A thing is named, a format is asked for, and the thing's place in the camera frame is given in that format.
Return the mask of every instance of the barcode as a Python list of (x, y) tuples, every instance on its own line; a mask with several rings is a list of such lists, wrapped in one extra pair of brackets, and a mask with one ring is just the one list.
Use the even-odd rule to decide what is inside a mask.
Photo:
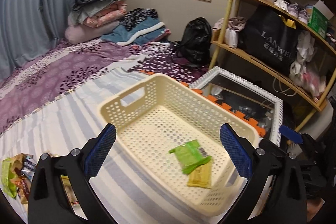
[(207, 152), (205, 152), (205, 150), (203, 149), (203, 147), (199, 147), (198, 151), (202, 154), (203, 157), (207, 157), (208, 156)]

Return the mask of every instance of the blue and white striped fabric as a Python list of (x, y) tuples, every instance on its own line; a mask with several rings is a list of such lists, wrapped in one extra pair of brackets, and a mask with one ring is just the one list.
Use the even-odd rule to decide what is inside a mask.
[[(138, 72), (114, 69), (89, 80), (5, 132), (0, 138), (1, 160), (19, 153), (32, 154), (35, 159), (46, 151), (66, 155), (73, 148), (81, 148), (105, 126), (98, 116), (99, 104), (145, 77)], [(164, 192), (147, 173), (133, 164), (118, 139), (98, 176), (90, 183), (120, 224), (215, 224), (221, 218), (206, 218)], [(20, 202), (12, 198), (8, 200), (27, 222), (26, 211)], [(80, 209), (76, 213), (83, 216)]]

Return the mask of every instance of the black tote bag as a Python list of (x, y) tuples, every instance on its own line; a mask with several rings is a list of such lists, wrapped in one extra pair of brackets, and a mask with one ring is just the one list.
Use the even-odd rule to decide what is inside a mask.
[(260, 5), (240, 32), (238, 47), (288, 76), (297, 43), (298, 30), (286, 26), (272, 8)]

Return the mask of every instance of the gray sneaker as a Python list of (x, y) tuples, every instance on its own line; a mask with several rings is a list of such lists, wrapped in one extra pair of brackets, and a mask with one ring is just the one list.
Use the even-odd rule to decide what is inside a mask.
[(300, 20), (304, 24), (308, 24), (308, 18), (309, 16), (305, 8), (299, 11), (298, 20)]
[(288, 5), (288, 13), (297, 18), (299, 14), (299, 5), (297, 3)]

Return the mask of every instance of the peach fabric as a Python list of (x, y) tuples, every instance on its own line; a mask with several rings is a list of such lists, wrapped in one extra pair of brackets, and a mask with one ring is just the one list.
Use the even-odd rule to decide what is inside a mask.
[(83, 24), (92, 28), (97, 28), (112, 21), (122, 18), (127, 13), (125, 0), (116, 1), (92, 17), (87, 17)]

